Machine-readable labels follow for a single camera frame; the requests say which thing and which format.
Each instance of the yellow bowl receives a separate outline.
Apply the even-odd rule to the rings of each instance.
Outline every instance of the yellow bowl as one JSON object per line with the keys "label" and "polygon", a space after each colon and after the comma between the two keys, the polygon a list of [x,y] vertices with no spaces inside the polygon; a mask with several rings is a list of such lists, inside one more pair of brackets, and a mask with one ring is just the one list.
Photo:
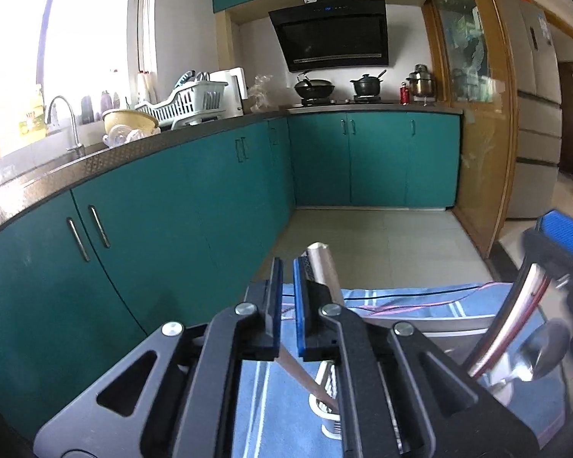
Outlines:
{"label": "yellow bowl", "polygon": [[124,124],[132,129],[140,129],[148,135],[159,126],[159,121],[155,117],[136,110],[106,110],[102,114],[102,120],[107,134],[118,124]]}

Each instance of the tiled floor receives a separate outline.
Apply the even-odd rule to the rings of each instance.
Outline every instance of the tiled floor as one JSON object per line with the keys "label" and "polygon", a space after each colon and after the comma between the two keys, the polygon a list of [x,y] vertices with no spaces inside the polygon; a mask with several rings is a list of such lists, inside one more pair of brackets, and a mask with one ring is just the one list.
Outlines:
{"label": "tiled floor", "polygon": [[258,271],[269,274],[271,258],[286,262],[308,245],[330,246],[340,285],[349,289],[452,286],[492,278],[467,234],[450,212],[297,210]]}
{"label": "tiled floor", "polygon": [[[554,187],[554,207],[573,217],[573,181],[563,175],[558,176]],[[507,221],[503,226],[499,242],[519,267],[522,264],[523,252],[520,248],[520,236],[525,229],[533,227],[535,220]],[[548,318],[561,318],[570,323],[570,317],[564,305],[564,295],[554,287],[549,287],[541,301],[541,309]],[[569,396],[573,405],[573,359],[566,357],[563,363],[569,386]]]}

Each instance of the blue tablecloth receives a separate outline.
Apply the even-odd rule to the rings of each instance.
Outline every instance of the blue tablecloth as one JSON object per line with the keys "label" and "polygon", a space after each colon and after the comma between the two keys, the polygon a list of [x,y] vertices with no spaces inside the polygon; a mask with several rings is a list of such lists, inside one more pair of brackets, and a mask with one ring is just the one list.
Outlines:
{"label": "blue tablecloth", "polygon": [[[362,316],[386,311],[382,316],[451,318],[496,314],[510,284],[479,284],[419,289],[343,290],[346,305]],[[283,289],[282,343],[297,356],[293,285]],[[524,339],[544,322],[535,312],[508,349],[514,353]],[[313,377],[319,363],[303,363]],[[233,458],[340,457],[342,443],[321,431],[321,419],[312,413],[309,394],[278,364],[243,363],[236,411]],[[514,382],[508,408],[526,423],[544,445],[565,419],[565,385],[560,369],[539,381]]]}

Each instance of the refrigerator sticker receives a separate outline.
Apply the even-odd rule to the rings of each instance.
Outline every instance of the refrigerator sticker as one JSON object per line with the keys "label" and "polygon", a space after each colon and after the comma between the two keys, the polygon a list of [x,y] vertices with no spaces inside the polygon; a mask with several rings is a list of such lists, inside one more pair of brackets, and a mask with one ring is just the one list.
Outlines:
{"label": "refrigerator sticker", "polygon": [[541,27],[541,32],[543,37],[548,43],[552,43],[552,35],[550,34],[550,28],[547,26],[547,21],[545,20],[545,15],[539,14],[539,26]]}

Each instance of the dish rack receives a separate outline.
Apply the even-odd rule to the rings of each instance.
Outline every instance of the dish rack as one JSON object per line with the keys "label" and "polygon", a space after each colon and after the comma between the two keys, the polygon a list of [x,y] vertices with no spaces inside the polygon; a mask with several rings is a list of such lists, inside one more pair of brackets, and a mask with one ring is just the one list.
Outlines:
{"label": "dish rack", "polygon": [[187,82],[174,89],[167,100],[156,104],[143,101],[134,109],[155,117],[159,127],[174,129],[183,124],[199,124],[225,111],[221,108],[225,86],[226,82]]}
{"label": "dish rack", "polygon": [[[322,361],[315,380],[317,384],[325,388],[329,396],[337,399],[337,379],[333,362]],[[312,411],[322,419],[322,433],[330,439],[342,440],[342,423],[339,413],[333,413],[331,408],[316,399],[313,394],[310,394],[308,401]]]}

